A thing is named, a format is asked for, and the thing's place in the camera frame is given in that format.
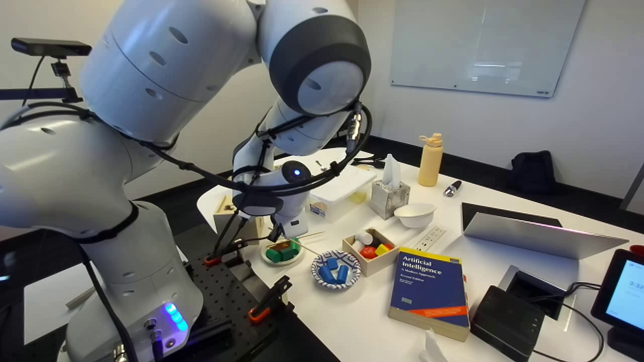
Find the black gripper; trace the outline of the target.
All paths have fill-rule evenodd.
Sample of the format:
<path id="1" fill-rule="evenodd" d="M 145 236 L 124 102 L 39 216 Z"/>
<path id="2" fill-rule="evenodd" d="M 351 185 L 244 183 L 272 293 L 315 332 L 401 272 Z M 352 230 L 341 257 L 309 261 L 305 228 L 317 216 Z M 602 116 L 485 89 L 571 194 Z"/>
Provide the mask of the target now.
<path id="1" fill-rule="evenodd" d="M 271 231 L 272 237 L 300 237 L 309 231 L 309 224 L 300 203 L 284 206 L 272 217 L 275 230 Z"/>

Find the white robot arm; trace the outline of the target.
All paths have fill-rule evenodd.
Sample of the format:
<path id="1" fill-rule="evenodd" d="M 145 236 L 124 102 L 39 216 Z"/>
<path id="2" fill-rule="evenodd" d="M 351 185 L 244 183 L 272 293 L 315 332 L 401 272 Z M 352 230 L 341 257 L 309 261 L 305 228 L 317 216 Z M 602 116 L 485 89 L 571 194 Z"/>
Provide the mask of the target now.
<path id="1" fill-rule="evenodd" d="M 371 53 L 347 0 L 124 0 L 80 76 L 80 105 L 35 102 L 0 132 L 0 224 L 77 241 L 95 291 L 61 362 L 159 362 L 204 311 L 166 214 L 126 187 L 250 64 L 278 93 L 225 185 L 284 234 L 318 176 L 305 158 L 343 127 L 366 135 Z"/>

